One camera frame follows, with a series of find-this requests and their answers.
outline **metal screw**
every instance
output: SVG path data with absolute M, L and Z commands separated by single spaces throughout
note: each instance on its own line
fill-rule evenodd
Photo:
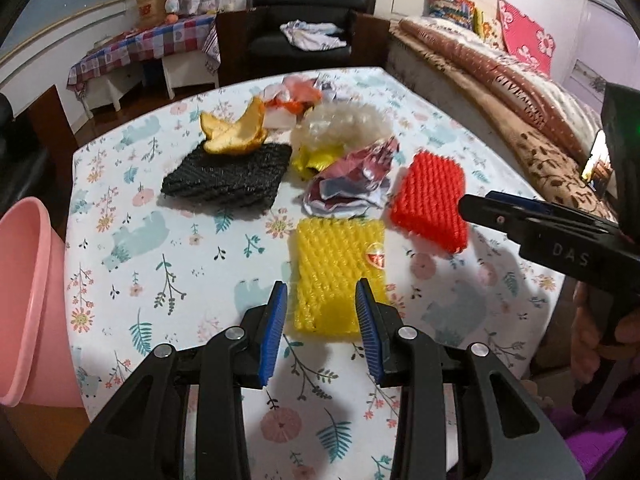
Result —
M 412 326 L 403 326 L 398 329 L 398 335 L 402 339 L 415 339 L 418 337 L 418 331 Z
M 489 347 L 484 343 L 473 343 L 471 345 L 471 353 L 478 357 L 486 357 L 489 355 Z
M 225 337 L 231 340 L 238 340 L 244 337 L 244 330 L 240 326 L 233 326 L 231 328 L 227 328 L 225 332 Z
M 154 348 L 154 355 L 161 359 L 169 357 L 171 355 L 171 345 L 161 344 Z

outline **brown blanket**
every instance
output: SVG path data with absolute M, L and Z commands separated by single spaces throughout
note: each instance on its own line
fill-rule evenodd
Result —
M 580 179 L 580 167 L 575 160 L 509 110 L 467 72 L 434 53 L 424 43 L 401 30 L 397 24 L 392 24 L 391 33 L 417 56 L 441 71 L 476 105 L 510 147 L 526 171 L 531 185 L 545 200 L 615 220 L 610 208 Z
M 478 46 L 474 48 L 456 32 L 441 30 L 422 20 L 401 20 L 399 28 L 473 75 L 523 121 L 545 134 L 579 164 L 587 161 L 591 143 L 601 127 L 600 120 L 593 110 L 580 105 L 546 75 L 504 53 L 495 56 L 496 51 L 485 45 L 480 45 L 484 51 Z M 571 109 L 563 113 L 562 104 L 569 103 Z M 584 121 L 571 124 L 570 117 L 581 117 Z M 582 138 L 587 130 L 593 134 L 589 140 Z

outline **table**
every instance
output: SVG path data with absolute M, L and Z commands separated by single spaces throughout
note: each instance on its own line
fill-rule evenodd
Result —
M 417 150 L 427 149 L 460 162 L 468 192 L 497 189 L 536 196 L 470 132 L 382 69 L 321 74 L 333 79 L 341 93 L 375 105 L 392 121 L 401 146 L 393 181 Z M 203 138 L 201 110 L 238 118 L 252 94 L 280 80 L 229 86 L 160 108 L 75 154 L 66 315 L 90 418 L 155 345 L 201 345 L 237 323 L 249 306 L 263 304 L 275 280 L 295 281 L 289 245 L 303 213 L 302 188 L 291 172 L 273 208 L 258 219 L 194 207 L 159 193 L 164 175 Z M 288 138 L 284 132 L 270 140 Z M 469 247 L 461 254 L 443 254 L 423 240 L 387 229 L 388 301 L 405 323 L 440 342 L 460 347 L 487 343 L 520 376 L 546 329 L 563 276 L 521 260 L 518 248 L 502 234 L 471 229 Z M 114 243 L 118 250 L 113 251 Z M 470 318 L 480 321 L 469 323 Z M 253 478 L 388 478 L 398 393 L 373 383 L 359 344 L 322 343 L 286 331 L 268 387 L 243 392 Z M 186 439 L 190 474 L 195 399 L 192 392 Z M 286 421 L 282 426 L 270 414 L 274 402 L 280 420 Z M 457 449 L 450 392 L 447 402 L 447 460 L 452 465 Z M 343 457 L 331 460 L 318 433 L 340 423 L 352 443 Z
M 69 70 L 66 84 L 71 90 L 81 94 L 84 84 L 92 78 L 108 74 L 134 61 L 161 59 L 171 54 L 200 50 L 206 41 L 207 51 L 210 53 L 210 70 L 215 72 L 220 65 L 218 37 L 215 33 L 211 34 L 212 28 L 215 28 L 215 19 L 215 14 L 204 14 L 126 36 L 78 61 Z

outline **orange peel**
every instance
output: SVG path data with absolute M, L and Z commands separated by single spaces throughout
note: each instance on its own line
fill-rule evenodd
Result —
M 267 131 L 262 127 L 264 111 L 264 103 L 254 97 L 235 123 L 201 112 L 200 127 L 206 137 L 204 150 L 211 154 L 227 155 L 242 155 L 257 150 L 267 138 Z

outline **pink bucket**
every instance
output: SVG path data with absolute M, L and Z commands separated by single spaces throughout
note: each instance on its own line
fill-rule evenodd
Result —
M 66 334 L 65 245 L 42 202 L 0 219 L 0 404 L 82 406 Z

